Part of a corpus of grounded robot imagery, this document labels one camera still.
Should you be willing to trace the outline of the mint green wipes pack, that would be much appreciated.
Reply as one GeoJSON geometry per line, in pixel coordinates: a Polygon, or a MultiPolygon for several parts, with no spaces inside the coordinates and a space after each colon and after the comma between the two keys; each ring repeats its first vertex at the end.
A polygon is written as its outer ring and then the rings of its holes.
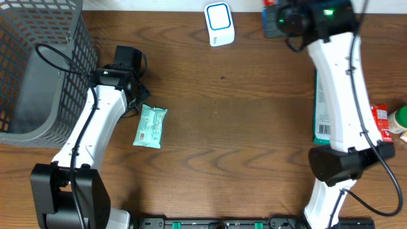
{"type": "Polygon", "coordinates": [[[134,146],[161,148],[163,120],[167,111],[167,109],[142,105],[141,118],[133,142],[134,146]]]}

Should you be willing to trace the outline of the white green 3M package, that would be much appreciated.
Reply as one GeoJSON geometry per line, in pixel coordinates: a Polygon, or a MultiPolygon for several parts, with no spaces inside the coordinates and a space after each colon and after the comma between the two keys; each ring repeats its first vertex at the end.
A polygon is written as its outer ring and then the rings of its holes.
{"type": "Polygon", "coordinates": [[[314,144],[330,144],[331,126],[319,72],[315,72],[314,144]]]}

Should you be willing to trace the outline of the red candy bag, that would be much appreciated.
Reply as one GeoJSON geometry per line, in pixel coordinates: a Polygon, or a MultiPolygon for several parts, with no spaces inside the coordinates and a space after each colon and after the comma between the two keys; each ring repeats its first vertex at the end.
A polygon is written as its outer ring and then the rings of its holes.
{"type": "Polygon", "coordinates": [[[381,133],[382,141],[392,142],[391,133],[389,131],[389,121],[387,116],[386,104],[370,104],[371,112],[379,132],[381,133]]]}

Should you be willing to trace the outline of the green lid white jar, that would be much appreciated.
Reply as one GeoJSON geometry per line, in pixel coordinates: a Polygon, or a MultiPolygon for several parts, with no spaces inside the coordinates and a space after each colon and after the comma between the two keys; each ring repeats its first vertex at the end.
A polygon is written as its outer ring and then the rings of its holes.
{"type": "Polygon", "coordinates": [[[392,112],[388,115],[389,131],[393,134],[406,132],[407,128],[407,106],[392,112]]]}

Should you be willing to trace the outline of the red tube package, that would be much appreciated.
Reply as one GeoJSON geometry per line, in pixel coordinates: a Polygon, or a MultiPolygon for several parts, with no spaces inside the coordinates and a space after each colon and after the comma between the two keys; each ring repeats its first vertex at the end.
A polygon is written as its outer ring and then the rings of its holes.
{"type": "Polygon", "coordinates": [[[277,0],[263,0],[265,6],[273,6],[277,4],[277,0]]]}

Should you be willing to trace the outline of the small orange white box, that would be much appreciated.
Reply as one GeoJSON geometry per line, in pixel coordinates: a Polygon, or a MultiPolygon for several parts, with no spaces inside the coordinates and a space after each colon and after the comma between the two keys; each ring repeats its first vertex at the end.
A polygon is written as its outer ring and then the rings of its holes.
{"type": "Polygon", "coordinates": [[[404,142],[407,142],[407,132],[403,132],[403,133],[400,135],[400,139],[403,140],[404,142]]]}

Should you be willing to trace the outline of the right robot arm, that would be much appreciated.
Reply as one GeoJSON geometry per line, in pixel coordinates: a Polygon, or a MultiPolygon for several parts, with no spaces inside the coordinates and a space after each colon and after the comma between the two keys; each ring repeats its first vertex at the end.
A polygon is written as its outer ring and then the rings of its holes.
{"type": "Polygon", "coordinates": [[[339,227],[339,213],[364,171],[395,155],[371,112],[361,65],[362,18],[350,1],[276,1],[263,10],[267,38],[300,38],[324,92],[330,140],[309,151],[315,176],[303,214],[309,228],[339,227]]]}

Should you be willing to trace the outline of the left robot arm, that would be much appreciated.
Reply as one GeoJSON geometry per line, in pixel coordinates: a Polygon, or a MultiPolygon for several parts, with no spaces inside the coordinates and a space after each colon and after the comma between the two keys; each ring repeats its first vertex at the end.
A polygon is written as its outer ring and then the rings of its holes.
{"type": "Polygon", "coordinates": [[[111,205],[100,176],[118,121],[151,94],[130,71],[97,69],[73,132],[51,163],[38,163],[31,188],[40,228],[132,228],[131,213],[111,205]]]}

